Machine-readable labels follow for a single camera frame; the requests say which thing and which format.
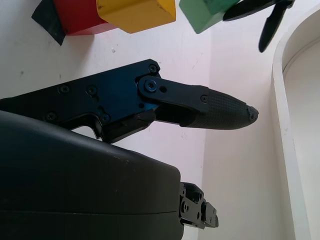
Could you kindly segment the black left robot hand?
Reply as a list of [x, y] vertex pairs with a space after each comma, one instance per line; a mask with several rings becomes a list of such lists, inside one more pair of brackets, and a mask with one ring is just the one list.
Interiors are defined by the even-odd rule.
[[295, 0], [242, 0], [225, 12], [223, 21], [228, 22], [245, 18], [274, 6], [272, 13], [264, 23], [258, 43], [258, 50], [263, 53], [277, 32], [286, 10], [290, 9], [294, 2]]

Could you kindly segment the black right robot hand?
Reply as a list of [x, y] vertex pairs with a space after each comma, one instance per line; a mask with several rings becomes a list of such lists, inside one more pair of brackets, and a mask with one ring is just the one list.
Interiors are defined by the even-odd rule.
[[115, 146], [159, 121], [236, 130], [259, 112], [132, 63], [0, 101], [3, 240], [180, 240], [216, 209], [169, 164]]

